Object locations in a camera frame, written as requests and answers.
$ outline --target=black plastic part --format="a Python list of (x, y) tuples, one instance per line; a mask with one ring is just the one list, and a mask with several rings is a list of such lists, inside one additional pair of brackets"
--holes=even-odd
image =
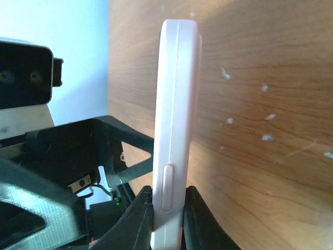
[(118, 197), (121, 197), (122, 204), (126, 207), (126, 209), (135, 199), (135, 194), (128, 183), (119, 185), (116, 188), (113, 188), (113, 190), (117, 191)]
[(54, 58), (53, 60), (53, 87), (60, 87), (62, 86), (61, 81), (61, 68), (62, 68), (63, 60)]
[(92, 234), (94, 240), (101, 238), (122, 217), (126, 207), (122, 202), (108, 201), (90, 205)]
[(91, 250), (147, 250), (153, 226), (151, 187), (144, 186), (123, 216)]
[(184, 230), (182, 231), (182, 244), (181, 244), (181, 250), (187, 250), (187, 248), (186, 248), (186, 241), (185, 241)]
[[(96, 117), (93, 119), (93, 124), (97, 151), (110, 188), (152, 172), (153, 138), (132, 129), (112, 116)], [(123, 153), (121, 142), (147, 151), (151, 157), (128, 168), (120, 158)]]
[(48, 103), (52, 62), (48, 48), (0, 41), (0, 109)]
[(100, 164), (94, 144), (91, 120), (79, 121), (26, 133), (25, 154), (14, 161), (63, 187), (86, 175), (95, 182)]
[(194, 186), (186, 189), (183, 230), (187, 250), (240, 250), (220, 227)]
[[(16, 208), (9, 210), (8, 204)], [(29, 216), (27, 211), (39, 219)], [(25, 216), (32, 220), (30, 227), (20, 225)], [(14, 230), (1, 239), (0, 244), (4, 245), (0, 249), (6, 250), (54, 249), (88, 235), (83, 199), (3, 158), (0, 158), (0, 221), (2, 228), (8, 226)]]
[(6, 139), (0, 140), (0, 148), (12, 146), (15, 144), (23, 143), (25, 140), (25, 135), (14, 136)]
[[(24, 139), (17, 137), (15, 143), (19, 143), (17, 140), (24, 143), (24, 152), (11, 160), (60, 186), (68, 186), (88, 174), (92, 182), (99, 182), (99, 166), (104, 166), (110, 188), (152, 171), (152, 156), (128, 168), (121, 155), (122, 142), (152, 154), (153, 139), (111, 116), (28, 132)], [(0, 140), (0, 144), (9, 146), (7, 139), (3, 142)]]

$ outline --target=wood grain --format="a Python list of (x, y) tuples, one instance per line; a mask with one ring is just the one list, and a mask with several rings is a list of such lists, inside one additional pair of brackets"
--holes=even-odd
[[(153, 136), (160, 29), (192, 17), (203, 51), (188, 184), (242, 249), (333, 249), (332, 1), (109, 7), (109, 113)], [(147, 157), (124, 150), (130, 165)], [(131, 186), (144, 184), (150, 174)]]

